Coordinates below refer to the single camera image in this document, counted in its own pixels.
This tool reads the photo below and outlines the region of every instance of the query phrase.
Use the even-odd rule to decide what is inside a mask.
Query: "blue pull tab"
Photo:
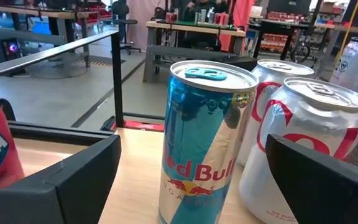
[[[189,68],[185,70],[186,78],[205,78],[209,80],[225,80],[226,73],[206,68]]]

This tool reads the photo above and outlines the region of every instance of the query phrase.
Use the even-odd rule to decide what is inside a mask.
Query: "wooden desk surface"
[[[100,224],[157,224],[163,133],[119,129],[122,152],[116,179]],[[33,174],[84,146],[15,139],[26,175]],[[235,167],[219,223],[262,224],[242,204],[238,185],[242,169]]]
[[[347,28],[348,28],[347,26],[342,26],[342,25],[320,24],[320,23],[316,23],[316,24],[314,24],[314,26],[320,27],[320,28],[325,28],[325,29],[339,30],[339,31],[343,31],[343,32],[346,32]],[[358,33],[358,27],[351,27],[351,32]]]
[[[41,16],[54,17],[58,19],[74,19],[75,15],[72,11],[56,11],[56,9],[48,9],[44,7],[29,7],[29,6],[0,6],[0,12],[13,12],[18,14],[27,14],[38,16],[41,11]],[[95,12],[78,12],[78,18],[88,18],[90,14]]]
[[[170,24],[164,24],[159,23],[155,21],[148,21],[146,22],[147,27],[153,27],[153,28],[162,28],[162,29],[174,29],[174,30],[184,30],[184,31],[193,31],[193,32],[203,32],[207,34],[219,34],[218,29],[208,28],[208,27],[200,27],[200,26],[185,26],[185,25],[179,25],[179,24],[172,24],[172,27]],[[236,37],[245,37],[246,33],[242,30],[221,30],[221,34],[227,34],[232,35]]]

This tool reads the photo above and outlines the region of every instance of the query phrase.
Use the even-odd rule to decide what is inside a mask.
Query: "pull tab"
[[[189,68],[185,70],[186,78],[205,78],[209,80],[225,80],[226,73],[206,68]]]
[[[335,92],[333,92],[329,87],[320,84],[308,84],[309,89],[315,93],[319,93],[326,96],[333,96]]]
[[[278,69],[283,69],[283,70],[292,70],[291,67],[289,67],[288,65],[285,64],[272,64],[272,65],[268,65],[268,68],[278,68]]]

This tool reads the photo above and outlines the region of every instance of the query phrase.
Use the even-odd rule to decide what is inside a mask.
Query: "silver and blue can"
[[[259,80],[217,62],[188,60],[170,70],[160,222],[217,223]]]

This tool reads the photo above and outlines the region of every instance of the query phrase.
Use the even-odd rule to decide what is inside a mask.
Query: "desk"
[[[169,55],[169,56],[196,58],[196,59],[203,59],[203,60],[213,60],[215,58],[223,58],[223,57],[235,57],[236,55],[241,54],[242,43],[246,36],[246,33],[243,30],[227,30],[227,29],[220,30],[220,34],[231,35],[234,38],[234,48],[233,48],[234,54],[229,54],[224,52],[211,52],[211,51],[199,50],[199,49],[168,47],[168,46],[156,44],[157,29],[172,29],[172,30],[202,32],[207,34],[218,35],[219,29],[217,28],[187,26],[186,24],[166,24],[166,23],[159,23],[156,21],[148,21],[146,22],[146,26],[148,28],[148,35],[147,35],[147,50],[146,50],[143,82],[154,82],[155,81],[154,67],[162,66],[161,63],[156,62],[154,60],[155,55]]]
[[[116,134],[121,136],[121,160],[99,223],[157,224],[163,133],[118,129]],[[86,148],[27,139],[15,143],[26,175]],[[240,200],[241,170],[234,170],[219,223],[262,224]]]
[[[331,52],[333,51],[333,48],[335,46],[336,40],[337,40],[337,38],[339,36],[339,33],[347,32],[347,29],[349,27],[348,26],[342,26],[342,25],[334,25],[334,24],[315,24],[314,26],[315,27],[320,27],[320,28],[325,28],[327,30],[332,30],[333,31],[331,33],[331,39],[328,42],[326,51],[323,52],[324,49],[322,49],[321,54],[323,56],[321,57],[320,67],[317,70],[317,75],[318,76],[320,76],[322,79],[324,79],[326,81],[329,81],[331,79],[332,73],[329,73],[329,72],[324,73],[324,69],[328,64],[332,63],[332,60],[329,60],[329,58],[331,56]],[[350,32],[358,33],[358,27],[351,27]]]
[[[249,25],[251,29],[259,31],[258,40],[254,51],[254,58],[257,58],[259,55],[259,49],[264,34],[280,34],[288,36],[287,41],[285,42],[283,52],[280,56],[280,60],[285,60],[287,57],[288,50],[290,49],[291,40],[293,34],[295,33],[295,30],[309,28],[309,25],[295,24],[293,22],[273,21],[270,19],[261,19],[260,21],[260,24]]]
[[[41,16],[57,18],[59,35],[63,36],[64,38],[63,43],[67,43],[66,25],[64,20],[75,19],[74,11],[58,11],[56,9],[48,9],[46,7],[0,6],[0,12],[12,13],[12,19],[13,19],[15,30],[20,30],[18,14],[27,14],[32,16],[41,15]],[[97,13],[97,12],[77,12],[78,18],[81,19],[82,38],[86,38],[88,36],[86,18],[88,18],[89,15],[92,13]],[[89,66],[89,51],[90,51],[89,46],[85,45],[83,48],[85,52],[86,66]]]

